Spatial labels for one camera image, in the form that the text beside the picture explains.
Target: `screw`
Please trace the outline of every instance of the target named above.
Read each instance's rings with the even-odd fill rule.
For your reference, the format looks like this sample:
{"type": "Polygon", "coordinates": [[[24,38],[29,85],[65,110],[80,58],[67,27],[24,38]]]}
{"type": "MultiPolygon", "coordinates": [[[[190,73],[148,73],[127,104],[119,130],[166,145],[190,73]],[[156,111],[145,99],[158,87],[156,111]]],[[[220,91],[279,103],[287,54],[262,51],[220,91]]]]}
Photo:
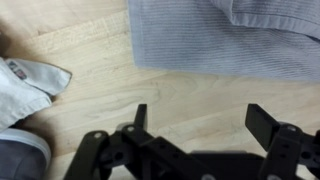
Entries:
{"type": "Polygon", "coordinates": [[[201,177],[201,180],[216,180],[211,174],[205,174],[201,177]]]}
{"type": "Polygon", "coordinates": [[[134,131],[134,127],[129,126],[127,130],[128,130],[129,132],[132,132],[132,131],[134,131]]]}
{"type": "Polygon", "coordinates": [[[289,130],[291,130],[291,131],[296,131],[297,129],[295,128],[295,127],[293,127],[293,126],[288,126],[287,127],[289,130]]]}
{"type": "Polygon", "coordinates": [[[95,134],[94,134],[94,137],[95,137],[96,139],[99,139],[101,136],[102,136],[102,133],[95,133],[95,134]]]}
{"type": "Polygon", "coordinates": [[[282,180],[279,176],[277,175],[274,175],[274,174],[270,174],[268,177],[267,177],[267,180],[282,180]]]}

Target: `black mechanical part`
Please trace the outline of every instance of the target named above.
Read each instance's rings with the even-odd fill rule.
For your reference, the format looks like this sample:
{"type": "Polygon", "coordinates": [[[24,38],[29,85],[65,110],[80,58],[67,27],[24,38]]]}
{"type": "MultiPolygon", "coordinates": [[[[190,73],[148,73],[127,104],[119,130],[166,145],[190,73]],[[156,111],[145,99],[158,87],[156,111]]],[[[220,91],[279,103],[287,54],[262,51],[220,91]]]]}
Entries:
{"type": "Polygon", "coordinates": [[[256,104],[249,104],[246,126],[268,152],[185,153],[162,137],[146,132],[147,105],[139,105],[133,123],[113,135],[88,133],[65,180],[106,180],[124,165],[139,180],[299,180],[298,164],[320,177],[320,131],[311,136],[291,124],[278,123],[256,104]]]}

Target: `wooden floor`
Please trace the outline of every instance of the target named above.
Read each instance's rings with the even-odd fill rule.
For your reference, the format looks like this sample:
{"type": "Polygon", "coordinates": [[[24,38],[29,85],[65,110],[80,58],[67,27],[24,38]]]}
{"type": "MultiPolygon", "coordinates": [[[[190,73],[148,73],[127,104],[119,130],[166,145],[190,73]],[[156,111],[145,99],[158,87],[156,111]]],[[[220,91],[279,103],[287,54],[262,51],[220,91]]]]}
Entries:
{"type": "MultiPolygon", "coordinates": [[[[139,103],[149,105],[149,132],[187,152],[243,149],[263,155],[244,126],[248,103],[305,132],[320,127],[320,84],[135,67],[127,13],[125,0],[0,1],[0,30],[11,39],[6,55],[73,74],[53,107],[25,124],[52,146],[46,179],[63,178],[85,133],[112,133],[133,120],[139,103]]],[[[131,179],[123,171],[114,171],[113,179],[131,179]]]]}

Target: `metal hole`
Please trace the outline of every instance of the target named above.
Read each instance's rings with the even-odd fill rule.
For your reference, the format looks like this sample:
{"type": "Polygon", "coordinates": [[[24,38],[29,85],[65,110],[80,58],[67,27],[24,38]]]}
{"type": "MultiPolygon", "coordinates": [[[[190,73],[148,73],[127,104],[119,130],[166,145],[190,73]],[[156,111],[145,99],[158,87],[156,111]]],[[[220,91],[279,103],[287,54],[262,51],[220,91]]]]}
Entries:
{"type": "Polygon", "coordinates": [[[134,127],[129,126],[127,130],[128,130],[129,132],[132,132],[132,131],[134,131],[134,127]]]}
{"type": "Polygon", "coordinates": [[[311,158],[311,154],[309,152],[302,152],[301,153],[301,157],[303,159],[310,159],[311,158]]]}
{"type": "Polygon", "coordinates": [[[296,131],[297,129],[295,128],[295,127],[293,127],[293,126],[288,126],[287,127],[289,130],[291,130],[291,131],[296,131]]]}
{"type": "Polygon", "coordinates": [[[102,133],[95,133],[94,138],[99,139],[102,136],[102,133]]]}
{"type": "Polygon", "coordinates": [[[216,180],[211,174],[205,174],[201,177],[201,180],[216,180]]]}
{"type": "Polygon", "coordinates": [[[114,156],[114,159],[119,161],[123,158],[123,153],[122,152],[117,152],[116,155],[114,156]]]}
{"type": "Polygon", "coordinates": [[[268,175],[267,180],[282,180],[282,179],[277,175],[270,174],[268,175]]]}

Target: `gray shoe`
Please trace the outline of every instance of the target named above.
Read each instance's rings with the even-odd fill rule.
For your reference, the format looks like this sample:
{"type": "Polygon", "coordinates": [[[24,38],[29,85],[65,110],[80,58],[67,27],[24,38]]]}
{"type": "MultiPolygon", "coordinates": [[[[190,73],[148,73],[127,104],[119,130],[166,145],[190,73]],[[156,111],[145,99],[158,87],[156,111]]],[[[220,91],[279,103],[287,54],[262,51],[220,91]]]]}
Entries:
{"type": "Polygon", "coordinates": [[[42,138],[17,129],[0,132],[0,180],[41,180],[50,158],[42,138]]]}

